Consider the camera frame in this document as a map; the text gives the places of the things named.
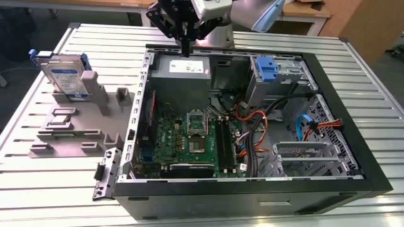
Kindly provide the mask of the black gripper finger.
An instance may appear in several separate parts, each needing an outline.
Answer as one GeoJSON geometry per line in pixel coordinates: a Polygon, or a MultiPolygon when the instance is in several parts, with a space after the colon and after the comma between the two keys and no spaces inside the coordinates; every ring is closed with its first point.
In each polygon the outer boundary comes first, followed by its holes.
{"type": "Polygon", "coordinates": [[[151,24],[158,28],[167,38],[173,38],[181,47],[181,56],[187,56],[187,43],[183,36],[182,22],[179,19],[171,19],[163,10],[162,3],[154,2],[149,5],[145,16],[151,24]]]}
{"type": "Polygon", "coordinates": [[[202,23],[189,21],[186,24],[186,57],[191,53],[191,42],[202,40],[221,23],[221,18],[213,18],[202,23]]]}

